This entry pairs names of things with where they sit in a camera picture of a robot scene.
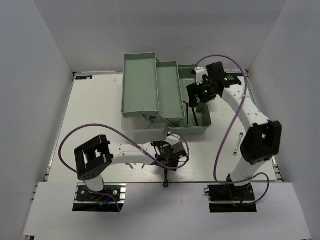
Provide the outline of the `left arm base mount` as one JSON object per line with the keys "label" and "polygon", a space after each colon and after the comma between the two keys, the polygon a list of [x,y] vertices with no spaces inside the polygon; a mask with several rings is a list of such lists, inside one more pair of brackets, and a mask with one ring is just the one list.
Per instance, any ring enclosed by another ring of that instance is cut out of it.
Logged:
{"label": "left arm base mount", "polygon": [[122,210],[126,198],[125,183],[105,183],[104,192],[113,196],[90,193],[84,183],[78,183],[75,191],[73,212],[118,213]]}

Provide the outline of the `green plastic toolbox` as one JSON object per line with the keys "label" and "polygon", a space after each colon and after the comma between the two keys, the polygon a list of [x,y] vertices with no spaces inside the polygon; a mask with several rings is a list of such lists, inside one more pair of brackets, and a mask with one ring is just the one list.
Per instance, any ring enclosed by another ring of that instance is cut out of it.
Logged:
{"label": "green plastic toolbox", "polygon": [[186,126],[187,86],[195,83],[193,65],[177,61],[160,61],[154,52],[124,55],[122,80],[122,130],[132,134],[156,132],[169,128],[182,135],[202,135],[212,125],[206,103],[188,106],[189,126]]}

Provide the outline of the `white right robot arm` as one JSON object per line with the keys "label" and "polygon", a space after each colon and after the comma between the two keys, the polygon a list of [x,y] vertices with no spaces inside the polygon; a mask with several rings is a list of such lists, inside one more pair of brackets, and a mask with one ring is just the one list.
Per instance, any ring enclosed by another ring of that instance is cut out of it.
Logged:
{"label": "white right robot arm", "polygon": [[216,97],[224,100],[242,123],[245,135],[240,145],[241,159],[228,175],[226,195],[236,200],[244,193],[258,169],[280,150],[282,125],[265,116],[247,97],[247,85],[226,73],[221,62],[195,67],[195,82],[187,86],[188,105],[197,108]]}

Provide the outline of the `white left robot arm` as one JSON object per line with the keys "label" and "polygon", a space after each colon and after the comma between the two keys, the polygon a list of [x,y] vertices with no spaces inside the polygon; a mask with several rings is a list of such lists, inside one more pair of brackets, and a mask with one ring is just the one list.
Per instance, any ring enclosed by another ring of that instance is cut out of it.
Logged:
{"label": "white left robot arm", "polygon": [[177,135],[143,144],[110,142],[106,135],[98,135],[78,146],[74,155],[78,180],[99,200],[106,193],[102,173],[109,166],[142,164],[176,171],[180,159],[189,157],[189,149]]}

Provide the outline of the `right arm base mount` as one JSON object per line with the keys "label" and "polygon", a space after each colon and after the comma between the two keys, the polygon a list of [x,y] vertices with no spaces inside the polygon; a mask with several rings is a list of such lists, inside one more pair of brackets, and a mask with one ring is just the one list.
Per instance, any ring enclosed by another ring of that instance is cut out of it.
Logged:
{"label": "right arm base mount", "polygon": [[208,195],[210,213],[255,213],[257,207],[254,190],[249,183],[244,186],[225,184],[207,185],[203,190]]}

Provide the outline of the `dark hex key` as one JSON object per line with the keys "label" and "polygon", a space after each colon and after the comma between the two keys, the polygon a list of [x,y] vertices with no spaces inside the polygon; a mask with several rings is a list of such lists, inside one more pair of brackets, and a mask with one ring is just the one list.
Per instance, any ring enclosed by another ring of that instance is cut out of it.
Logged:
{"label": "dark hex key", "polygon": [[185,117],[186,117],[185,125],[188,127],[189,126],[189,105],[188,105],[188,102],[186,101],[183,101],[182,103],[185,105]]}
{"label": "dark hex key", "polygon": [[195,125],[198,127],[199,126],[199,122],[198,122],[198,119],[197,119],[195,108],[191,107],[191,110],[192,110],[193,118],[194,118],[194,121],[195,121]]}

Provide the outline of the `small silver wrench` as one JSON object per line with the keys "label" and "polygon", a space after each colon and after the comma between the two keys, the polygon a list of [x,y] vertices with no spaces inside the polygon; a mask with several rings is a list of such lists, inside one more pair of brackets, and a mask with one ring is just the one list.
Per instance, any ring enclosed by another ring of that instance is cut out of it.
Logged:
{"label": "small silver wrench", "polygon": [[237,141],[236,146],[235,146],[235,149],[234,149],[234,151],[233,151],[233,155],[234,155],[234,156],[237,156],[237,155],[238,155],[238,150],[239,150],[240,145],[241,145],[241,143],[242,143],[243,137],[244,137],[244,134],[243,134],[242,132],[240,132],[240,133],[239,133],[239,136],[238,136],[238,141]]}

